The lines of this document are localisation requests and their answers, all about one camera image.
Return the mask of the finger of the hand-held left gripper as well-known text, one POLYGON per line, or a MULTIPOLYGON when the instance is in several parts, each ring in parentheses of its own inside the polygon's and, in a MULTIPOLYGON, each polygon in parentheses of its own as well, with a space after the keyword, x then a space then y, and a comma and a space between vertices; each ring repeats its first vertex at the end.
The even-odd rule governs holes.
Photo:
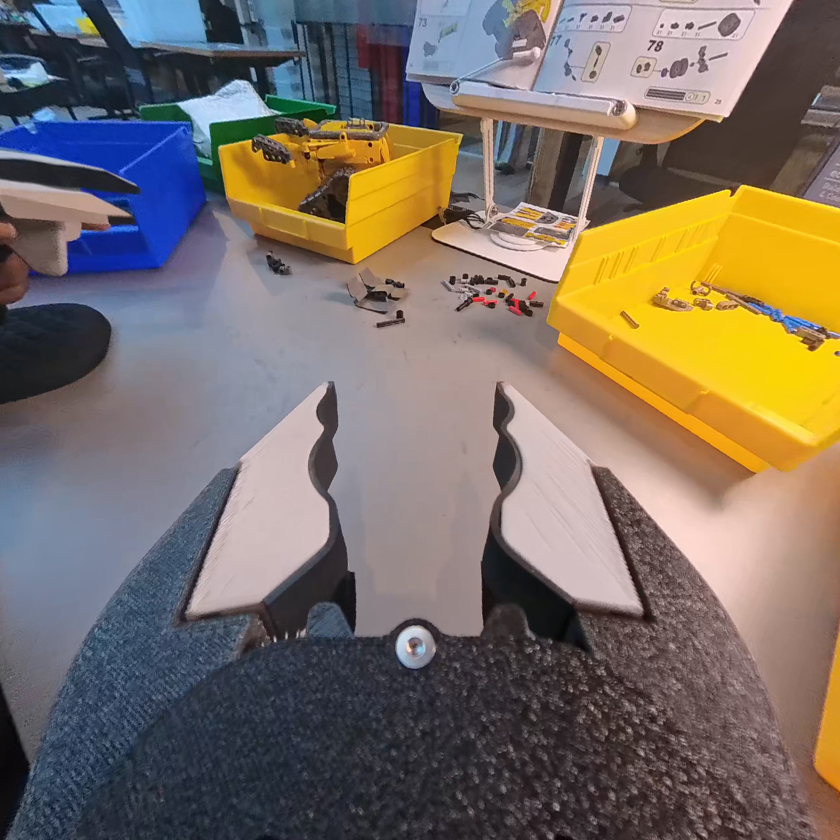
POLYGON ((68 244, 85 226, 133 223, 130 212, 79 190, 25 182, 1 182, 2 223, 16 230, 11 252, 35 273, 62 277, 69 269, 68 244))
POLYGON ((6 149, 1 149, 1 179, 68 190, 140 194, 135 183, 100 167, 6 149))

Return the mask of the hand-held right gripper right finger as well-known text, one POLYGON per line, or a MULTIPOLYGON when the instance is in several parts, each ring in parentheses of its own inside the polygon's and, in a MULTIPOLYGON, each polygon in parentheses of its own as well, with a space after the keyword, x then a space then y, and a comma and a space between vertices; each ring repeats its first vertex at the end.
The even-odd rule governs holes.
POLYGON ((498 493, 481 559, 482 615, 520 608, 534 634, 576 634, 581 615, 642 620, 640 594, 589 457, 498 382, 498 493))

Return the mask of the person's left forearm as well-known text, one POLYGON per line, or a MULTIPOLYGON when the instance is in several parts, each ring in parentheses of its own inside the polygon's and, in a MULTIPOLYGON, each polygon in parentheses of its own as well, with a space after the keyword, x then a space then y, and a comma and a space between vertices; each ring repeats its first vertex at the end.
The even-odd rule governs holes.
POLYGON ((6 308, 1 325, 1 404, 78 382, 105 360, 111 338, 110 321, 86 305, 6 308))

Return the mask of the person's left hand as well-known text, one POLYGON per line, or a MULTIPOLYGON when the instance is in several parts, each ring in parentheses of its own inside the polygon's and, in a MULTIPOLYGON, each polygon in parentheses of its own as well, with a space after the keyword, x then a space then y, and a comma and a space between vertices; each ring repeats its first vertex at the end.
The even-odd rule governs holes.
POLYGON ((14 249, 18 233, 8 223, 1 223, 1 306, 20 301, 28 290, 30 268, 14 249))

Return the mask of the blue plastic bin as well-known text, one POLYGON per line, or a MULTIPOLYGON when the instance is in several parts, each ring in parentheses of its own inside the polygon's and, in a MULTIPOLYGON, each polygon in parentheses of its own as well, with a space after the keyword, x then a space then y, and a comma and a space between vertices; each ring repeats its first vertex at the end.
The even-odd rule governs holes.
POLYGON ((185 122, 36 122, 4 130, 2 148, 102 168, 134 183, 137 194, 93 191, 121 208, 105 232, 84 231, 68 244, 69 273, 161 268, 206 202, 185 122))

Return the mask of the wooden background table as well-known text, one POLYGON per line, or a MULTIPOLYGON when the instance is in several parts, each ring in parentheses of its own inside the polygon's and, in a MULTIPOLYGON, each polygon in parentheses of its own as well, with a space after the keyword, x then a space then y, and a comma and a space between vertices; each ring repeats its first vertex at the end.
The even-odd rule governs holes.
POLYGON ((233 62, 258 72, 282 67, 289 62, 300 63, 308 59, 307 52, 300 49, 273 49, 264 46, 230 43, 165 43, 129 40, 128 45, 132 49, 152 53, 156 56, 202 59, 216 64, 233 62))

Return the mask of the wide yellow plastic bin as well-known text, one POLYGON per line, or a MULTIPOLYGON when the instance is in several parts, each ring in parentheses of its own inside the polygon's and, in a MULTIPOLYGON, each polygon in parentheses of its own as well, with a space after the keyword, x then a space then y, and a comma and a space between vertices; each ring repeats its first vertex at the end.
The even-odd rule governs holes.
POLYGON ((742 186, 586 229, 551 302, 559 345, 751 471, 839 438, 838 342, 810 352, 765 318, 673 312, 709 280, 838 332, 838 208, 742 186), (630 329, 619 312, 640 323, 630 329))

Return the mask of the pile of small building parts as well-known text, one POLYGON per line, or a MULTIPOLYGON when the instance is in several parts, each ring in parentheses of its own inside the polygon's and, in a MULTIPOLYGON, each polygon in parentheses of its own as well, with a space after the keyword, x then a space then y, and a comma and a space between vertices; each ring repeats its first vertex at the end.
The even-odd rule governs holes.
POLYGON ((485 308, 530 319, 535 313, 548 308, 547 300, 541 296, 539 281, 530 276, 503 272, 470 275, 466 272, 459 276, 447 276, 439 285, 457 299, 454 305, 456 312, 485 308))

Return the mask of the green plastic bin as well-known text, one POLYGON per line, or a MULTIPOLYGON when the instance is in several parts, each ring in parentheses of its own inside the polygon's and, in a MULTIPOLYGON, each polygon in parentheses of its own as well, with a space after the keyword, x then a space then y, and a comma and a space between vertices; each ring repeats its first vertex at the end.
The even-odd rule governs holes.
POLYGON ((247 119, 231 119, 211 122, 208 129, 208 141, 200 144, 194 141, 194 150, 198 169, 205 188, 210 193, 224 194, 224 178, 218 157, 222 145, 251 140, 257 134, 269 135, 275 132, 279 118, 310 119, 316 123, 331 119, 335 106, 316 101, 286 99, 277 95, 268 95, 269 114, 247 119))

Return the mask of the silver panel toy piece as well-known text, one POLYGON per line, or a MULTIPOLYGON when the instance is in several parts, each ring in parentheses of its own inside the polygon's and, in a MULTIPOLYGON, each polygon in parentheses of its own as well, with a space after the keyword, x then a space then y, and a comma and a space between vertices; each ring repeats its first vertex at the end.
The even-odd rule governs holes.
POLYGON ((390 287, 370 269, 359 270, 347 279, 345 287, 357 309, 382 316, 391 312, 393 300, 389 297, 390 287))

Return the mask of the yellow tracked toy robot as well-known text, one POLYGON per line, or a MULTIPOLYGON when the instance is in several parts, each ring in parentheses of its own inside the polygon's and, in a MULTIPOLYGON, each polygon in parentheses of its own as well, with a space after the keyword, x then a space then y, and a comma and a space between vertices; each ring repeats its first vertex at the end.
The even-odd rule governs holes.
POLYGON ((297 206, 304 214, 344 223, 352 174, 392 160, 388 122, 366 119, 315 122, 278 117, 275 125, 277 133, 286 139, 258 134, 250 142, 251 150, 269 163, 289 167, 301 163, 317 173, 317 187, 297 206))

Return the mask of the yellow black sticker sheet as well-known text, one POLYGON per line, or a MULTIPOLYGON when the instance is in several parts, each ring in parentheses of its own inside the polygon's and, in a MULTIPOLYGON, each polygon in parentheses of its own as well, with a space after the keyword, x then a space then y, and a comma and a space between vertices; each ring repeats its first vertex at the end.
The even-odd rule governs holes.
POLYGON ((493 213, 486 226, 490 240, 504 248, 533 251, 566 249, 587 221, 545 207, 520 203, 512 210, 493 213))

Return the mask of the deep yellow plastic bin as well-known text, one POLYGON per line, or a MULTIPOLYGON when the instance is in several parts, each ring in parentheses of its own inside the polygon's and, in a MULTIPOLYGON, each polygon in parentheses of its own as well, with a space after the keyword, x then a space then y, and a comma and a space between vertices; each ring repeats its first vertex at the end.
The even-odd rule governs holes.
POLYGON ((273 164, 250 142, 219 148, 229 209, 255 235, 352 265, 437 216, 449 205, 462 134, 393 125, 392 160, 350 178, 344 223, 298 211, 318 175, 273 164))

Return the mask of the stack of red blue crates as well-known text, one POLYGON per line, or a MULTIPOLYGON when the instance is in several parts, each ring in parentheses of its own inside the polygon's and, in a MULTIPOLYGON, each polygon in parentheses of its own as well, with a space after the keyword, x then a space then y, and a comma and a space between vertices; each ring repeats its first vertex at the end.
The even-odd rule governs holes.
POLYGON ((292 23, 302 96, 366 118, 436 130, 438 110, 420 83, 406 79, 411 30, 404 25, 315 20, 292 23))

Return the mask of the instruction booklet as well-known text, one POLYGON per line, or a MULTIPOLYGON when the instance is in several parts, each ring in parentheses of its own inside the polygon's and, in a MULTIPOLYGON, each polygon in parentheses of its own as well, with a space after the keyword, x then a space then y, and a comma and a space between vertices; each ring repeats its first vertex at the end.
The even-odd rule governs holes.
POLYGON ((406 78, 614 98, 720 121, 790 1, 418 2, 406 78))

